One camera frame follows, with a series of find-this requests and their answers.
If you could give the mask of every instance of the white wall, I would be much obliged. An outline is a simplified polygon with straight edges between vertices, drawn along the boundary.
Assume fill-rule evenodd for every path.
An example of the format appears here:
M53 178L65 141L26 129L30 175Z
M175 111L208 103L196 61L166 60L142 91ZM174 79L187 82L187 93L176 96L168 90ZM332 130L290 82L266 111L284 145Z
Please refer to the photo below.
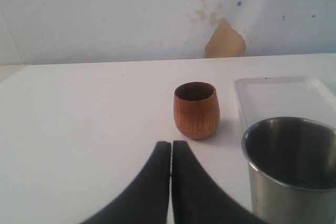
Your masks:
M335 0L0 0L0 11L0 65L203 58L211 12L247 56L336 51Z

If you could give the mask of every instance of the cup rim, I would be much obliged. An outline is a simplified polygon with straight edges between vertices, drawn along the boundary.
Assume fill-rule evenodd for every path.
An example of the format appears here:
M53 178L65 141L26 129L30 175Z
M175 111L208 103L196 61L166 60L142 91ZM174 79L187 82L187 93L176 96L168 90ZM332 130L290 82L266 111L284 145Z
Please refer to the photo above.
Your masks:
M281 182L273 177L271 177L270 175L266 174L264 171L262 171L252 160L251 158L249 157L248 153L247 153L247 150L246 150L246 140L247 140L247 135L253 130L255 129L257 126L259 126L260 124L266 122L266 121L270 121L270 120L274 120L274 119L297 119L297 120L303 120L303 121L308 121L308 122L311 122L311 123L315 123L315 124L318 124L320 126L323 126L325 128L328 128L330 130L333 130L333 131L336 131L335 128L327 125L327 124L324 124L324 123L321 123L321 122L318 122L318 121L315 121L315 120L311 120L311 119L306 119L306 118L299 118L299 117L295 117L295 116L278 116L278 117L274 117L274 118L267 118L267 119L264 119L264 120L261 120L259 122L256 122L254 123L252 126L250 126L244 133L243 137L242 137L242 150L243 150L243 154L244 154L244 157L245 159L247 160L248 162L248 165L253 169L255 170L256 172L258 172L260 175L266 177L267 179L271 180L272 182L278 184L278 185L281 185L281 186L284 186L286 188L289 188L289 189L293 189L293 190L296 190L296 191L303 191L303 192L307 192L307 193L328 193L328 192L331 192L331 191L336 191L336 185L332 188L326 188L326 189L311 189L311 188L304 188L304 187L298 187L298 186L293 186L291 184L287 184L285 182Z
M186 86L186 85L188 85L188 84L195 84L195 83L198 83L198 84L205 84L205 85L211 87L211 88L212 88L212 94L211 94L210 96L208 96L207 98L200 99L200 100L195 100L195 101L185 100L185 99L179 97L179 96L176 94L177 90L178 90L179 88L181 88L182 86ZM182 101L184 101L184 102L201 102L201 101L205 101L205 100L207 100L207 99L213 97L214 95L216 95L216 93L217 93L216 88L215 88L212 84L210 84L210 83L208 83L208 82L203 82L203 81L191 81L191 82L186 82L186 83L184 83L184 84L179 85L179 86L175 89L175 91L174 91L174 96L177 97L179 100L182 100Z

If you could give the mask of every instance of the stainless steel cup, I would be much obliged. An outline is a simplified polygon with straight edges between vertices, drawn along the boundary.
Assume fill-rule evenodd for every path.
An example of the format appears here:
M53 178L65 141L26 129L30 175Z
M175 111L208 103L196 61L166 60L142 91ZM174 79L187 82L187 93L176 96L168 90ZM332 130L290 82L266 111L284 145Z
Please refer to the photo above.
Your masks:
M270 224L334 224L336 129L301 118L272 118L242 140L253 213Z

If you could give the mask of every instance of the white table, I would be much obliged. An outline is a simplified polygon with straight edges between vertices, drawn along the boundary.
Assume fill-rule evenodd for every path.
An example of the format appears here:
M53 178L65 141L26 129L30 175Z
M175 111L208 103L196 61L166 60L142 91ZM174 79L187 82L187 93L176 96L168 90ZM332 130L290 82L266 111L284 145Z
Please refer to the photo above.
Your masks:
M205 81L221 124L188 140L211 177L250 209L233 82L313 75L336 90L336 54L27 66L0 83L0 223L78 223L136 176L174 125L174 89ZM168 223L173 223L169 209Z

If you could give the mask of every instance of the wooden cup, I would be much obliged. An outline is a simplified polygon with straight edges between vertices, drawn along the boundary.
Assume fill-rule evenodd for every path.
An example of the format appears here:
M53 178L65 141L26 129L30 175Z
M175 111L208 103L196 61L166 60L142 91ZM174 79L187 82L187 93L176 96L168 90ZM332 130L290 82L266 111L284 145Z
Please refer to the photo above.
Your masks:
M189 82L174 93L174 120L178 130L191 139L210 136L220 121L216 89L209 83Z

